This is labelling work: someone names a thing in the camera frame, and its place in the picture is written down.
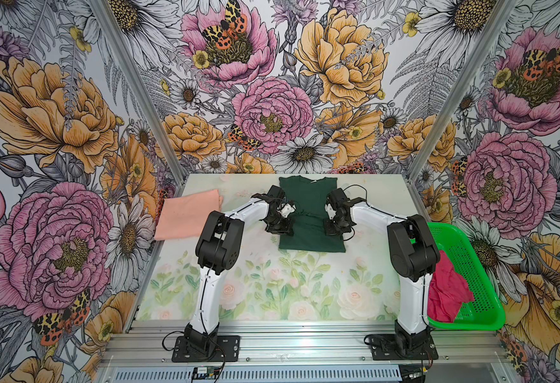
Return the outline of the green plastic laundry basket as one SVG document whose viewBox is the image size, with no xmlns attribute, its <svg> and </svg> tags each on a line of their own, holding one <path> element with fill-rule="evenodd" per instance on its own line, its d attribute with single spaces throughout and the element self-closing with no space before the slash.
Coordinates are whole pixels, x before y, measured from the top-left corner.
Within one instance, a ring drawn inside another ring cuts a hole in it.
<svg viewBox="0 0 560 383">
<path fill-rule="evenodd" d="M 468 236 L 447 223 L 428 225 L 439 250 L 446 253 L 454 270 L 462 275 L 474 300 L 464 303 L 453 322 L 429 320 L 429 325 L 443 330 L 492 331 L 505 323 L 505 312 L 497 293 Z"/>
</svg>

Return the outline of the aluminium mounting rail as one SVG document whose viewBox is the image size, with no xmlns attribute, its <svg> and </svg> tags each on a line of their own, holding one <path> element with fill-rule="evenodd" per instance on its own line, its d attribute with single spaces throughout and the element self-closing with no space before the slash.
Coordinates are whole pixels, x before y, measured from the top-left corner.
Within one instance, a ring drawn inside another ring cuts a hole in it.
<svg viewBox="0 0 560 383">
<path fill-rule="evenodd" d="M 171 348 L 186 323 L 136 321 L 115 336 L 102 359 L 98 382 L 189 382 L 197 362 L 174 363 Z M 418 360 L 376 361 L 365 336 L 389 334 L 390 322 L 234 321 L 222 335 L 240 337 L 238 359 L 225 365 L 222 382 L 402 381 L 425 367 L 427 382 L 518 382 L 498 338 L 483 331 L 433 332 L 434 345 Z"/>
</svg>

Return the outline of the dark green t-shirt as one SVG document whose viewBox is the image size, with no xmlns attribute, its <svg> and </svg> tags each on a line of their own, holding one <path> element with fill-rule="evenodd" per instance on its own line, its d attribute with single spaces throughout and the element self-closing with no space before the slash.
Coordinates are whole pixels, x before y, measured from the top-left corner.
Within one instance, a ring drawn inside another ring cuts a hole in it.
<svg viewBox="0 0 560 383">
<path fill-rule="evenodd" d="M 311 180 L 303 176 L 280 177 L 286 198 L 295 202 L 293 235 L 281 235 L 278 248 L 306 252 L 345 253 L 342 236 L 328 236 L 324 222 L 329 219 L 326 197 L 337 188 L 336 178 Z"/>
</svg>

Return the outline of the small green circuit board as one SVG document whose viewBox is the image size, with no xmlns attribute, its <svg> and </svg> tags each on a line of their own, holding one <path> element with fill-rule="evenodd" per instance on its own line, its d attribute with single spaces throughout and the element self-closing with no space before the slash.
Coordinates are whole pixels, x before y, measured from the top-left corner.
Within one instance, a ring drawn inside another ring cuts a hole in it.
<svg viewBox="0 0 560 383">
<path fill-rule="evenodd" d="M 192 370 L 191 382 L 219 380 L 223 372 L 222 366 L 198 366 Z"/>
</svg>

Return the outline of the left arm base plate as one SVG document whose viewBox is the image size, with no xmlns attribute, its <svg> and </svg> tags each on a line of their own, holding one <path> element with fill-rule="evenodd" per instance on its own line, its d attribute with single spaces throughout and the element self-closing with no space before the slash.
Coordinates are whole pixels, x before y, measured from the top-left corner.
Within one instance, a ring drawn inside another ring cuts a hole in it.
<svg viewBox="0 0 560 383">
<path fill-rule="evenodd" d="M 221 335 L 216 339 L 216 345 L 211 346 L 212 354 L 208 356 L 196 350 L 184 336 L 180 336 L 176 339 L 171 361 L 174 363 L 237 362 L 240 343 L 241 338 L 238 335 Z"/>
</svg>

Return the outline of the aluminium frame post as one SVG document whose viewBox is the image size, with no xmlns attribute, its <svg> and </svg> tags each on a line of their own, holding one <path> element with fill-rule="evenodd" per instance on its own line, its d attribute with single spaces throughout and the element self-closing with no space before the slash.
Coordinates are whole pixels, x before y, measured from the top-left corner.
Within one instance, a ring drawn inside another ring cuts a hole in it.
<svg viewBox="0 0 560 383">
<path fill-rule="evenodd" d="M 142 109 L 144 118 L 149 124 L 152 133 L 160 146 L 160 151 L 163 153 L 163 157 L 168 164 L 169 170 L 177 183 L 177 188 L 182 190 L 188 174 L 180 165 L 176 153 L 171 146 L 168 134 L 166 134 L 161 124 L 161 118 L 157 113 L 144 81 L 140 76 L 135 59 L 128 51 L 128 45 L 122 37 L 122 33 L 119 30 L 119 25 L 113 15 L 111 6 L 107 1 L 92 1 L 91 8 L 100 24 L 100 28 L 107 43 L 109 44 L 109 47 L 114 53 L 114 60 L 125 75 L 130 89 L 133 91 L 134 96 Z"/>
<path fill-rule="evenodd" d="M 468 55 L 466 58 L 466 62 L 463 69 L 460 71 L 457 81 L 453 85 L 441 111 L 438 113 L 431 131 L 425 138 L 423 146 L 411 164 L 407 173 L 409 183 L 414 184 L 416 182 L 419 172 L 428 163 L 428 159 L 433 154 L 437 142 L 441 139 L 442 134 L 445 132 L 454 114 L 454 108 L 457 107 L 460 99 L 467 92 L 473 78 L 481 71 L 481 65 L 484 59 L 486 59 L 489 50 L 495 46 L 497 38 L 508 19 L 510 19 L 510 14 L 515 6 L 516 1 L 514 0 L 498 1 L 493 8 L 491 17 L 484 26 L 472 54 Z"/>
</svg>

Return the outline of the magenta t-shirt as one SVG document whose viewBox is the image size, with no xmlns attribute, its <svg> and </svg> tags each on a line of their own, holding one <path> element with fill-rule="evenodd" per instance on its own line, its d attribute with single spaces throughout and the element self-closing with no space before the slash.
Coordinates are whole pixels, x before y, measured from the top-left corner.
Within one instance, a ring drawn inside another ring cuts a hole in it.
<svg viewBox="0 0 560 383">
<path fill-rule="evenodd" d="M 446 253 L 440 251 L 440 254 L 441 260 L 429 285 L 427 314 L 434 321 L 452 323 L 463 304 L 474 301 L 474 295 L 465 278 L 455 271 Z"/>
</svg>

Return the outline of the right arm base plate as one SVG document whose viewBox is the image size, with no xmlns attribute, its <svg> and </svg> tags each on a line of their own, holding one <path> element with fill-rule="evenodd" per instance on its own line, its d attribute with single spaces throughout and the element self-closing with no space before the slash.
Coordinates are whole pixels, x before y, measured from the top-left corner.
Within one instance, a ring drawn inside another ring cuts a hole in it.
<svg viewBox="0 0 560 383">
<path fill-rule="evenodd" d="M 364 337 L 364 343 L 369 347 L 374 361 L 432 362 L 439 359 L 436 345 L 431 336 L 428 336 L 422 345 L 406 351 L 404 354 L 400 353 L 394 334 L 369 334 Z"/>
</svg>

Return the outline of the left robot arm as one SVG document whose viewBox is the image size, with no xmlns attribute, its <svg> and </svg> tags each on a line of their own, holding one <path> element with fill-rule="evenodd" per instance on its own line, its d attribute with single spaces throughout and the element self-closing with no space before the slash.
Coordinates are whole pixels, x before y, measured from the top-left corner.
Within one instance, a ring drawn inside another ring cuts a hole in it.
<svg viewBox="0 0 560 383">
<path fill-rule="evenodd" d="M 246 204 L 228 212 L 211 212 L 195 246 L 200 266 L 200 290 L 195 311 L 184 329 L 184 339 L 198 354 L 209 358 L 220 349 L 219 308 L 227 272 L 235 266 L 248 225 L 262 221 L 272 235 L 291 236 L 295 202 L 276 185 L 256 193 Z"/>
</svg>

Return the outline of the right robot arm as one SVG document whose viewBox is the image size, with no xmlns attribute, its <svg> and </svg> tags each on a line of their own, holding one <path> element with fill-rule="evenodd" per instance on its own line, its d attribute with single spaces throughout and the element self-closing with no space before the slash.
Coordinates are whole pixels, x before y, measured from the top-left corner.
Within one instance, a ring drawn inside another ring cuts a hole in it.
<svg viewBox="0 0 560 383">
<path fill-rule="evenodd" d="M 428 292 L 441 260 L 426 219 L 421 215 L 398 215 L 370 205 L 362 197 L 350 199 L 337 188 L 326 197 L 328 236 L 342 236 L 361 224 L 386 234 L 393 269 L 400 280 L 400 309 L 393 334 L 364 338 L 376 361 L 438 359 L 428 320 Z"/>
</svg>

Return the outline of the folded peach t-shirt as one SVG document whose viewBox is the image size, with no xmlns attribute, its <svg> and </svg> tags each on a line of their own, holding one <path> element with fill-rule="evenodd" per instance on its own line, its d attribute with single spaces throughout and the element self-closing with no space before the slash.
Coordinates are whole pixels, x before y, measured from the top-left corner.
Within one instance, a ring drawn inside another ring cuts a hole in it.
<svg viewBox="0 0 560 383">
<path fill-rule="evenodd" d="M 211 212 L 219 212 L 223 198 L 218 189 L 166 199 L 155 229 L 155 240 L 199 237 Z"/>
</svg>

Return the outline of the right aluminium frame post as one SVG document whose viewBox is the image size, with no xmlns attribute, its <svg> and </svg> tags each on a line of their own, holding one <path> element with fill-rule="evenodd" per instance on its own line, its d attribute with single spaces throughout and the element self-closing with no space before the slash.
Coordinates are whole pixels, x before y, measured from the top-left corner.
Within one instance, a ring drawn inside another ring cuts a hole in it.
<svg viewBox="0 0 560 383">
<path fill-rule="evenodd" d="M 466 62 L 463 69 L 460 71 L 457 81 L 453 85 L 441 111 L 438 113 L 431 131 L 425 138 L 423 146 L 411 164 L 407 173 L 409 183 L 414 184 L 416 182 L 419 172 L 428 163 L 428 159 L 433 154 L 437 142 L 441 139 L 442 134 L 445 132 L 454 114 L 454 108 L 457 107 L 460 99 L 467 92 L 473 78 L 481 71 L 481 65 L 484 59 L 486 59 L 489 50 L 495 46 L 497 38 L 508 19 L 510 19 L 510 14 L 515 6 L 516 1 L 514 0 L 498 1 L 493 8 L 491 17 L 484 26 L 472 54 L 468 55 L 466 58 Z"/>
</svg>

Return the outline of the left aluminium frame post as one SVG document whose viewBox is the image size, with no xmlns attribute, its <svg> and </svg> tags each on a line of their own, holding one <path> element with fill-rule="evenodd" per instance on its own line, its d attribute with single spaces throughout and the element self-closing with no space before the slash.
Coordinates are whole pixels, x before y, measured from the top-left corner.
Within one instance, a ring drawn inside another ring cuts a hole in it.
<svg viewBox="0 0 560 383">
<path fill-rule="evenodd" d="M 119 25 L 113 15 L 111 6 L 107 1 L 92 1 L 91 8 L 100 24 L 100 28 L 107 43 L 109 44 L 109 47 L 114 53 L 114 60 L 125 75 L 130 89 L 133 91 L 134 96 L 142 109 L 144 118 L 149 124 L 152 133 L 160 146 L 160 151 L 163 153 L 163 157 L 168 164 L 169 170 L 177 183 L 177 188 L 182 190 L 188 174 L 180 165 L 176 153 L 171 146 L 168 134 L 166 134 L 161 124 L 161 118 L 157 113 L 144 81 L 140 76 L 135 59 L 128 51 L 128 45 L 122 37 L 122 33 L 119 30 Z"/>
</svg>

